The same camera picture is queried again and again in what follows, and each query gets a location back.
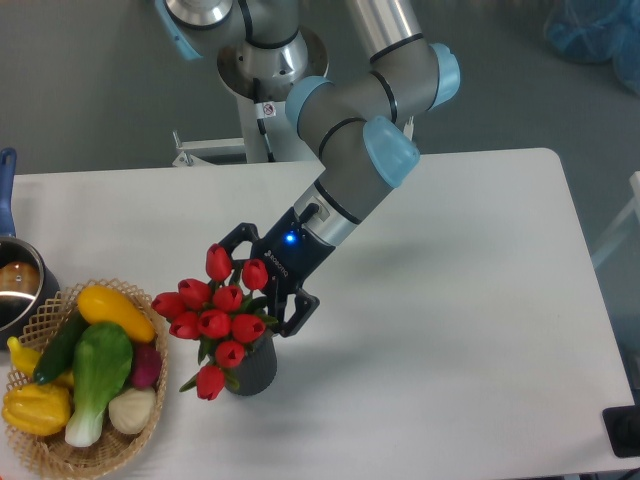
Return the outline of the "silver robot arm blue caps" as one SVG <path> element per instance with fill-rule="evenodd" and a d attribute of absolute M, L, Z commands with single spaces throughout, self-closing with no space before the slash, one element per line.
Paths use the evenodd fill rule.
<path fill-rule="evenodd" d="M 228 251 L 249 242 L 265 262 L 258 304 L 275 334 L 294 335 L 319 304 L 304 281 L 417 165 L 404 124 L 456 95 L 458 61 L 447 46 L 425 40 L 407 1 L 348 3 L 370 69 L 343 86 L 328 80 L 324 47 L 302 27 L 295 1 L 155 7 L 183 57 L 215 53 L 226 87 L 253 106 L 259 138 L 267 135 L 266 106 L 280 102 L 293 133 L 323 165 L 267 233 L 245 223 L 222 242 Z"/>

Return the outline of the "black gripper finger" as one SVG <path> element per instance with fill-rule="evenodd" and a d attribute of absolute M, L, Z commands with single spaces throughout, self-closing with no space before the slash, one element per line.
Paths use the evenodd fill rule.
<path fill-rule="evenodd" d="M 233 263 L 249 259 L 262 260 L 263 254 L 254 247 L 254 244 L 256 244 L 260 239 L 261 237 L 258 234 L 257 226 L 253 223 L 243 222 L 237 225 L 222 240 L 220 240 L 218 245 L 225 250 L 229 259 Z M 243 243 L 251 244 L 250 254 L 246 258 L 237 257 L 234 253 L 234 251 Z"/>
<path fill-rule="evenodd" d="M 267 294 L 269 315 L 276 319 L 271 330 L 281 337 L 296 335 L 320 305 L 318 297 L 309 294 L 304 288 L 296 288 L 293 292 L 285 292 L 276 285 Z M 293 299 L 293 312 L 286 317 L 289 298 Z"/>

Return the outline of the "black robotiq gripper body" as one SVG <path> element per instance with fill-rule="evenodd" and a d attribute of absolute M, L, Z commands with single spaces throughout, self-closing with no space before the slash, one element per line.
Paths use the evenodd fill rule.
<path fill-rule="evenodd" d="M 262 260 L 268 273 L 263 293 L 295 293 L 336 249 L 318 239 L 307 225 L 319 210 L 319 207 L 306 207 L 298 215 L 291 207 L 262 238 L 253 243 L 251 258 Z"/>

